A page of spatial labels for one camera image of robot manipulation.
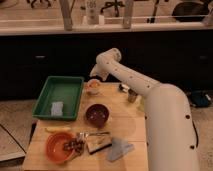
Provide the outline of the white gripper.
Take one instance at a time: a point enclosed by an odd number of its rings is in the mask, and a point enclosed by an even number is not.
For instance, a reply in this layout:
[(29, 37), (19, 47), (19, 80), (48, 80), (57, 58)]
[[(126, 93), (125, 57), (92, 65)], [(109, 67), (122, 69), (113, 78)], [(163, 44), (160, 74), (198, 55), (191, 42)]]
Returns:
[(105, 81), (108, 77), (109, 73), (105, 71), (103, 68), (101, 68), (98, 64), (96, 64), (91, 72), (90, 72), (90, 77), (100, 77), (103, 81)]

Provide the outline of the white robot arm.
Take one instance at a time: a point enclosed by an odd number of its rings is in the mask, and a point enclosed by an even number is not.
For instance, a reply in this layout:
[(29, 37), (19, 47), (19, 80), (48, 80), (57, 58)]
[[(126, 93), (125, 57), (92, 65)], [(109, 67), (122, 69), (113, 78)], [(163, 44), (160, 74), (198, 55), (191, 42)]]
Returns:
[(190, 104), (177, 86), (161, 83), (122, 64), (111, 48), (96, 57), (90, 76), (109, 74), (144, 98), (149, 171), (200, 171)]

